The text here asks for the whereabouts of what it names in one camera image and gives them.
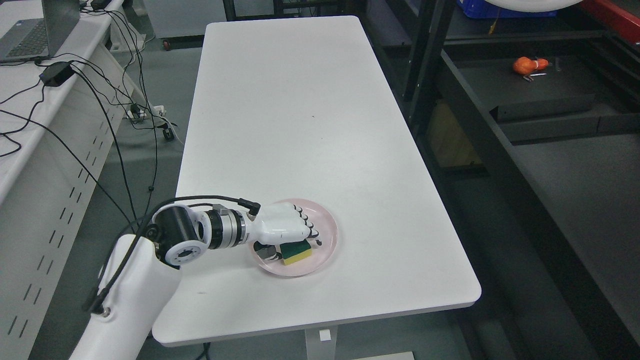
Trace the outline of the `white robotic left hand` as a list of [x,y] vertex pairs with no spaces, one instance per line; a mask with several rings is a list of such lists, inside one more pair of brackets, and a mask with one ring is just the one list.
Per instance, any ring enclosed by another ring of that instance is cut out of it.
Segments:
[[281,260],[281,251],[276,248],[281,244],[309,239],[318,246],[323,244],[308,214],[296,203],[272,203],[260,207],[257,214],[253,212],[246,213],[246,240],[253,244],[254,253],[262,260]]

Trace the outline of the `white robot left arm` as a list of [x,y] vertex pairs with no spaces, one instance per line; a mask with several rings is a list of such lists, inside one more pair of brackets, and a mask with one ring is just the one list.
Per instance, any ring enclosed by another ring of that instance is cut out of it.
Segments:
[[185,200],[163,202],[136,233],[115,241],[84,305],[90,319],[72,360],[135,360],[178,289],[181,267],[208,250],[246,243],[261,208],[242,198],[228,201],[246,212],[203,196],[190,196],[190,204]]

